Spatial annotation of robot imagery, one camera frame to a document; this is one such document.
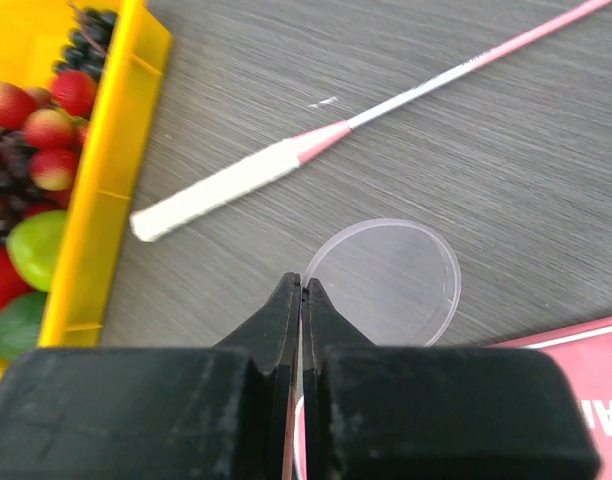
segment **petri dish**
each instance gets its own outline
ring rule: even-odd
[[[317,278],[335,309],[377,345],[430,346],[457,309],[455,252],[433,229],[374,219],[333,236],[313,257],[303,285]]]

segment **yellow plastic basket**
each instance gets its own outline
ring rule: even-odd
[[[39,346],[94,346],[142,162],[171,34],[144,0],[78,0],[118,13],[82,153]],[[47,86],[76,27],[68,0],[0,0],[0,81]],[[6,370],[0,360],[0,378]]]

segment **lime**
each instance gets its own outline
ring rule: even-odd
[[[6,250],[15,270],[37,290],[50,290],[65,224],[65,210],[44,212],[23,220],[8,237]]]
[[[47,297],[27,293],[0,311],[0,358],[11,361],[37,346]]]

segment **white grip tape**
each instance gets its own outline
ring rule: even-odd
[[[228,202],[299,168],[292,139],[282,140],[130,216],[133,233],[153,242]]]

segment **gray wooden table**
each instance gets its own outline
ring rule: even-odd
[[[152,0],[176,44],[135,207],[575,4]],[[127,231],[104,344],[210,345],[283,272],[303,272],[331,235],[376,217],[425,223],[457,252],[463,294],[442,343],[611,314],[612,6],[158,243]]]

